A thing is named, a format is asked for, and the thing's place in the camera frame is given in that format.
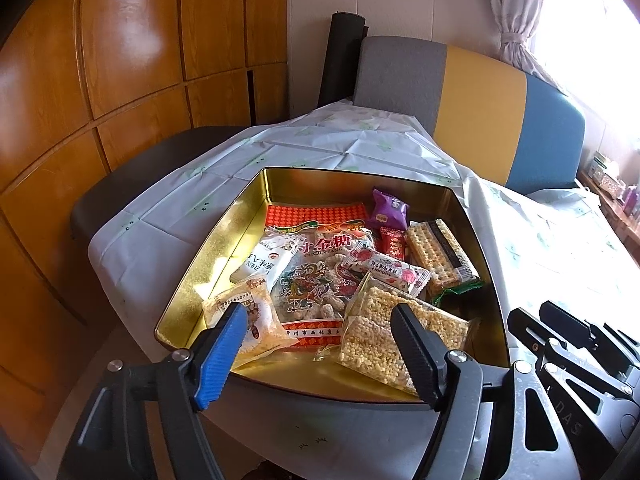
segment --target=white wall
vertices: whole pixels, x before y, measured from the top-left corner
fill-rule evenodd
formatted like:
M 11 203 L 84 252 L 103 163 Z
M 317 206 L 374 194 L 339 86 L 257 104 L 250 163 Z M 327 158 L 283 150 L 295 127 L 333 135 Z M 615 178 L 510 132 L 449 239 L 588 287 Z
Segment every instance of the white wall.
M 620 166 L 620 177 L 627 184 L 636 184 L 640 177 L 640 153 L 635 142 L 623 130 L 607 123 L 586 104 L 578 101 L 582 108 L 586 127 L 580 166 L 588 167 L 593 153 L 599 151 L 615 160 Z
M 488 56 L 500 47 L 489 0 L 289 0 L 289 103 L 292 117 L 316 107 L 331 15 L 364 16 L 369 35 L 410 36 Z

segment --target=curtain tie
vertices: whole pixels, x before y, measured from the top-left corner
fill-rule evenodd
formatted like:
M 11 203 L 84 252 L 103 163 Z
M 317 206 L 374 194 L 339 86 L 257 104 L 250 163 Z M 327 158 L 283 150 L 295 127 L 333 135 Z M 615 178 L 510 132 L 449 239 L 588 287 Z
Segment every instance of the curtain tie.
M 520 34 L 519 32 L 503 32 L 500 35 L 500 43 L 520 43 L 525 44 L 527 42 L 527 38 L 525 38 L 524 34 Z

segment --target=gold tin box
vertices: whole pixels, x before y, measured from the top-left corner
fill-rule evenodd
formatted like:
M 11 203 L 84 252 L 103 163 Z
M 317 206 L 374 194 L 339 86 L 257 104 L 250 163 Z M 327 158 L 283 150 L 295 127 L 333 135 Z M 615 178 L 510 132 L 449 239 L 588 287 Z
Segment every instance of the gold tin box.
M 443 186 L 373 174 L 300 168 L 265 168 L 240 193 L 207 236 L 156 326 L 156 339 L 169 349 L 189 347 L 205 329 L 200 304 L 231 286 L 229 276 L 251 253 L 264 231 L 270 203 L 337 205 L 364 202 L 372 207 L 374 187 L 396 195 L 410 208 L 408 219 L 442 218 L 480 276 L 482 288 L 443 298 L 441 308 L 481 320 L 472 353 L 484 364 L 508 366 L 508 350 L 498 297 L 478 238 L 452 190 Z M 238 368 L 249 380 L 304 394 L 340 400 L 415 401 L 314 352 L 280 351 Z

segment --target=window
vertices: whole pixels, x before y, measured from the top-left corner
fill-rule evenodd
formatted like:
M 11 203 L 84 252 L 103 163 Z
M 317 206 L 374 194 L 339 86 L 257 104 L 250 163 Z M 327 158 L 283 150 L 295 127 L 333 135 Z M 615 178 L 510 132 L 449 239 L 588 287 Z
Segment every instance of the window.
M 531 50 L 570 94 L 640 139 L 640 24 L 623 0 L 544 0 Z

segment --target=cabinet panel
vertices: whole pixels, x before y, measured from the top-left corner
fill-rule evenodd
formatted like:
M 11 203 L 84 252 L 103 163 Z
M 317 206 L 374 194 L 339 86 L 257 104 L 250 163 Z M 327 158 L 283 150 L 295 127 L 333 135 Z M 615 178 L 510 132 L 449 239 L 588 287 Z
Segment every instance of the cabinet panel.
M 183 86 L 140 103 L 98 126 L 112 170 L 160 140 L 191 127 Z
M 181 0 L 187 79 L 244 67 L 244 0 Z
M 182 80 L 177 0 L 81 0 L 96 117 Z
M 89 120 L 74 0 L 35 0 L 0 50 L 0 188 Z
M 193 126 L 250 126 L 247 88 L 244 70 L 189 83 Z
M 285 121 L 287 106 L 287 64 L 254 67 L 255 119 L 258 124 Z
M 249 66 L 287 60 L 287 0 L 246 0 Z
M 74 376 L 87 330 L 53 298 L 2 223 L 0 254 L 0 367 L 46 392 Z
M 37 460 L 42 442 L 34 439 L 31 424 L 42 410 L 45 396 L 34 392 L 0 368 L 0 425 L 28 463 Z
M 110 330 L 114 314 L 84 250 L 71 237 L 76 200 L 106 174 L 94 132 L 51 153 L 0 198 L 4 213 L 49 282 L 96 330 Z

